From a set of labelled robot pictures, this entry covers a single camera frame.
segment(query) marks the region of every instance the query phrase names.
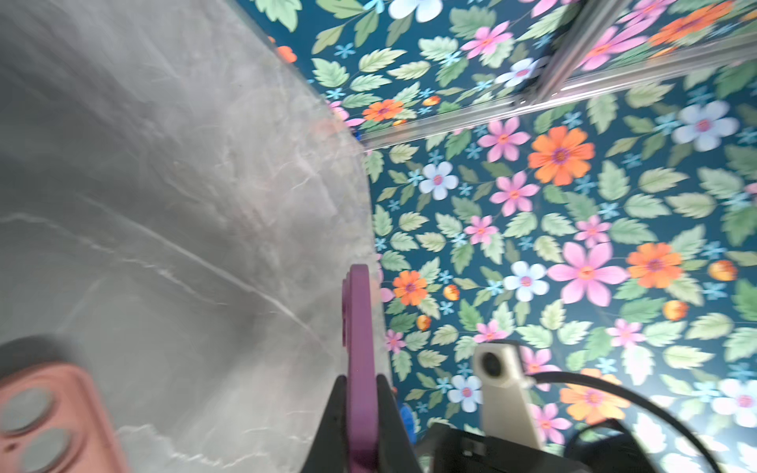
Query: small blue flower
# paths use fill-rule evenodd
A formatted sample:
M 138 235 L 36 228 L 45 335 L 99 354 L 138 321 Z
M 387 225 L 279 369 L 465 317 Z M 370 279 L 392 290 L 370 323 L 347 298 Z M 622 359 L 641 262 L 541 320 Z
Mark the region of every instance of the small blue flower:
M 439 281 L 441 284 L 449 284 L 449 282 L 452 281 L 452 278 L 454 278 L 454 276 L 446 269 L 439 273 Z
M 541 38 L 539 38 L 538 41 L 536 41 L 534 43 L 534 47 L 541 49 L 544 46 L 550 44 L 552 42 L 552 40 L 554 39 L 554 37 L 555 37 L 555 35 L 553 35 L 552 33 L 544 35 Z
M 434 165 L 436 165 L 436 164 L 439 164 L 443 160 L 444 160 L 444 155 L 438 149 L 435 149 L 431 153 L 428 153 L 429 163 L 433 163 Z
M 376 9 L 376 13 L 382 14 L 384 13 L 384 0 L 371 0 L 370 2 L 363 5 L 363 10 L 368 11 L 371 8 Z
M 474 89 L 478 90 L 479 92 L 483 92 L 484 90 L 488 89 L 489 87 L 494 85 L 494 80 L 479 80 L 476 84 Z
M 703 403 L 708 403 L 713 397 L 719 397 L 720 391 L 718 391 L 717 385 L 712 381 L 705 381 L 703 383 L 694 383 L 696 391 L 692 391 L 691 395 L 699 398 Z
M 720 241 L 710 241 L 702 247 L 701 255 L 709 260 L 717 260 L 727 250 L 720 246 Z
M 476 138 L 481 138 L 483 135 L 488 134 L 489 130 L 486 125 L 478 125 L 473 129 L 473 132 L 475 133 Z
M 654 131 L 662 132 L 665 136 L 670 135 L 673 133 L 674 129 L 683 124 L 675 119 L 675 112 L 672 114 L 661 115 L 660 117 L 655 118 L 655 122 L 657 123 L 657 126 L 655 126 Z
M 566 125 L 568 128 L 575 128 L 576 126 L 583 125 L 584 121 L 581 120 L 581 112 L 565 114 L 565 119 L 562 121 L 562 124 Z
M 532 237 L 521 237 L 518 246 L 522 251 L 530 250 L 534 247 L 534 244 L 532 243 L 533 240 Z
M 731 23 L 729 25 L 723 25 L 720 28 L 717 28 L 712 33 L 710 33 L 709 37 L 710 38 L 715 38 L 716 36 L 726 35 L 726 34 L 730 33 L 731 31 L 733 31 L 734 28 L 736 28 L 736 26 L 738 26 L 736 23 Z
M 473 186 L 470 185 L 468 182 L 464 182 L 462 185 L 460 185 L 458 189 L 460 190 L 460 195 L 465 197 L 471 194 L 471 191 L 473 190 Z
M 421 170 L 414 170 L 407 173 L 407 181 L 418 187 L 418 183 L 423 180 L 423 176 L 421 176 Z
M 597 213 L 602 216 L 603 220 L 610 220 L 620 215 L 620 212 L 616 210 L 617 208 L 618 204 L 616 202 L 602 202 L 600 210 Z
M 476 143 L 471 143 L 466 148 L 466 153 L 468 153 L 468 159 L 478 159 L 481 157 L 481 152 L 484 149 L 481 146 L 478 146 Z
M 641 166 L 641 153 L 639 154 L 633 154 L 633 153 L 626 153 L 625 159 L 622 161 L 622 163 L 628 168 Z
M 447 302 L 446 300 L 442 300 L 439 303 L 439 311 L 443 313 L 445 316 L 450 315 L 452 312 L 455 311 L 455 309 L 452 308 L 452 303 Z
M 615 373 L 618 369 L 615 367 L 616 360 L 611 358 L 599 358 L 599 363 L 596 364 L 598 369 L 602 370 L 603 374 Z
M 728 373 L 728 377 L 736 378 L 743 383 L 757 376 L 757 372 L 749 369 L 749 362 L 746 361 L 728 365 L 728 368 L 733 369 L 732 372 Z
M 344 97 L 346 94 L 341 91 L 341 87 L 337 87 L 334 90 L 326 91 L 326 98 L 330 100 L 338 100 L 340 97 Z
M 455 248 L 461 247 L 461 246 L 463 246 L 464 244 L 467 244 L 467 243 L 468 243 L 468 239 L 466 238 L 466 234 L 465 233 L 458 233 L 455 236 L 455 238 L 452 238 L 452 244 L 455 246 Z
M 339 56 L 342 59 L 347 59 L 347 56 L 349 56 L 350 54 L 355 54 L 355 50 L 353 49 L 353 46 L 355 45 L 351 42 L 347 43 L 344 46 L 340 46 L 340 45 L 334 46 L 334 49 L 336 49 L 334 56 Z
M 746 192 L 739 192 L 732 198 L 725 201 L 724 204 L 727 205 L 731 210 L 741 210 L 752 205 L 752 203 L 749 201 L 749 194 L 747 194 Z
M 469 368 L 470 365 L 468 363 L 459 363 L 457 365 L 457 374 L 463 375 L 466 378 L 468 378 L 470 375 L 473 374 L 473 370 Z
M 436 378 L 436 388 L 440 390 L 442 394 L 446 394 L 447 391 L 452 389 L 452 384 L 450 384 L 450 379 L 446 377 Z
M 757 129 L 754 126 L 748 126 L 736 137 L 739 139 L 739 145 L 754 145 L 757 143 Z
M 689 95 L 689 101 L 687 102 L 689 105 L 698 104 L 704 106 L 704 104 L 715 98 L 715 94 L 707 92 L 707 86 L 697 87 L 694 90 L 690 90 L 687 94 Z
M 584 177 L 579 177 L 576 181 L 575 191 L 580 192 L 583 195 L 589 195 L 592 188 L 597 186 L 596 182 L 591 182 L 591 175 L 587 174 Z
M 505 289 L 502 287 L 501 281 L 492 281 L 491 279 L 488 279 L 487 282 L 489 283 L 489 285 L 486 287 L 486 290 L 491 292 L 491 295 L 498 296 L 505 291 Z
M 723 291 L 723 289 L 725 289 L 724 282 L 705 282 L 702 285 L 705 287 L 702 289 L 702 294 L 705 295 L 707 300 L 717 300 L 722 299 L 723 297 L 728 297 L 728 294 Z

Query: gray marble surface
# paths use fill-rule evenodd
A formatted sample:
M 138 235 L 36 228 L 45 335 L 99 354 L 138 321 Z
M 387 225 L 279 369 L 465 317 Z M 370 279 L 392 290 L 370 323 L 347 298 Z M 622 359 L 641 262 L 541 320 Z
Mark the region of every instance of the gray marble surface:
M 65 344 L 136 473 L 297 471 L 375 269 L 361 158 L 222 0 L 5 0 L 0 343 Z

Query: floral backdrop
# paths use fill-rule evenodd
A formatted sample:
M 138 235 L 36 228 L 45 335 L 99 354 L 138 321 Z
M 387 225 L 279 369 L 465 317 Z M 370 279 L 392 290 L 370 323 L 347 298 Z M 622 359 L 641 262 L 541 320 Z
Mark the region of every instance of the floral backdrop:
M 628 66 L 713 39 L 754 33 L 756 18 L 756 0 L 636 0 L 605 31 L 575 74 Z
M 641 392 L 757 471 L 757 63 L 369 152 L 398 396 L 419 436 L 479 431 L 477 344 Z M 669 472 L 708 471 L 627 402 L 537 386 L 547 450 L 623 419 Z
M 579 0 L 238 0 L 347 125 L 378 130 L 523 90 Z

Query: black cable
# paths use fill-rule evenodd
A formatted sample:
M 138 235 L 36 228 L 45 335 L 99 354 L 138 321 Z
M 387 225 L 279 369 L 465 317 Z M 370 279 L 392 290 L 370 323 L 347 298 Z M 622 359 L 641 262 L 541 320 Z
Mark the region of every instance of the black cable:
M 696 435 L 692 434 L 685 425 L 681 424 L 678 419 L 670 415 L 668 411 L 660 406 L 655 405 L 655 403 L 648 401 L 640 394 L 636 394 L 630 389 L 626 389 L 625 387 L 618 386 L 617 384 L 604 381 L 603 379 L 588 375 L 579 375 L 578 373 L 545 372 L 536 373 L 534 375 L 531 375 L 531 377 L 536 381 L 536 384 L 578 384 L 581 386 L 593 387 L 594 389 L 598 389 L 600 391 L 604 391 L 606 393 L 613 394 L 617 397 L 622 397 L 625 400 L 631 401 L 633 404 L 636 404 L 639 407 L 643 407 L 644 409 L 648 410 L 652 414 L 670 424 L 681 435 L 686 437 L 692 443 L 692 445 L 694 445 L 696 449 L 699 450 L 700 453 L 702 453 L 702 455 L 704 455 L 707 463 L 710 464 L 715 473 L 723 473 L 723 471 L 720 469 L 720 466 L 718 466 L 718 462 L 715 460 L 715 457 L 712 456 L 712 454 L 709 452 L 709 450 L 707 450 L 702 442 L 700 442 L 699 439 L 696 438 Z

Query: orange flower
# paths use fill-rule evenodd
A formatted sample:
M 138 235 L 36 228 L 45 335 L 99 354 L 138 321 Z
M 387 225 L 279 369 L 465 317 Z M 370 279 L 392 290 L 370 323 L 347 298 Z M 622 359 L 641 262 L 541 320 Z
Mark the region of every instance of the orange flower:
M 633 265 L 628 272 L 632 278 L 640 278 L 639 285 L 664 289 L 684 273 L 678 267 L 683 262 L 681 255 L 672 253 L 673 248 L 669 244 L 645 243 L 637 249 L 628 255 L 626 261 Z
M 282 58 L 284 58 L 284 61 L 292 63 L 297 60 L 297 55 L 291 50 L 289 46 L 279 46 L 276 49 L 279 50 L 279 54 Z
M 363 110 L 363 116 L 366 120 L 373 120 L 375 122 L 390 120 L 403 110 L 403 105 L 402 102 L 390 98 L 383 102 L 369 105 L 367 109 Z
M 662 306 L 662 313 L 667 320 L 681 320 L 689 313 L 689 304 L 679 300 L 669 300 Z
M 582 369 L 582 375 L 599 378 L 602 372 L 599 369 Z M 604 375 L 600 379 L 621 384 L 614 375 Z M 592 387 L 567 384 L 567 388 L 560 390 L 560 402 L 572 404 L 568 408 L 568 414 L 577 421 L 586 419 L 587 424 L 599 424 L 605 419 L 625 419 L 625 412 L 621 407 L 629 407 L 631 403 L 604 391 Z
M 587 137 L 586 132 L 578 128 L 570 132 L 567 126 L 552 128 L 549 136 L 540 135 L 531 145 L 536 153 L 528 155 L 528 167 L 541 168 L 536 178 L 544 184 L 553 179 L 555 185 L 570 184 L 591 169 L 586 160 L 594 157 L 594 145 L 584 143 Z
M 739 270 L 731 261 L 721 260 L 715 261 L 707 269 L 707 273 L 710 277 L 717 279 L 718 281 L 736 281 L 736 276 L 739 274 Z
M 678 18 L 676 21 L 665 25 L 659 33 L 650 38 L 650 44 L 652 46 L 659 46 L 664 42 L 678 41 L 691 33 L 704 30 L 715 21 L 729 14 L 733 8 L 733 2 L 723 2 L 719 5 L 700 8 L 687 17 Z
M 417 306 L 428 296 L 426 281 L 417 271 L 403 271 L 394 278 L 394 295 L 406 306 Z
M 458 300 L 460 299 L 460 289 L 454 284 L 450 284 L 444 288 L 444 296 L 449 300 Z
M 431 317 L 418 316 L 418 319 L 416 320 L 416 325 L 418 326 L 418 329 L 420 331 L 428 330 L 428 328 L 431 327 Z
M 424 104 L 424 105 L 425 105 L 426 107 L 430 107 L 430 106 L 432 106 L 432 105 L 436 105 L 436 104 L 438 104 L 439 102 L 441 102 L 441 98 L 440 98 L 440 97 L 439 97 L 438 95 L 432 95 L 431 97 L 429 97 L 429 98 L 425 99 L 425 100 L 423 101 L 423 104 Z

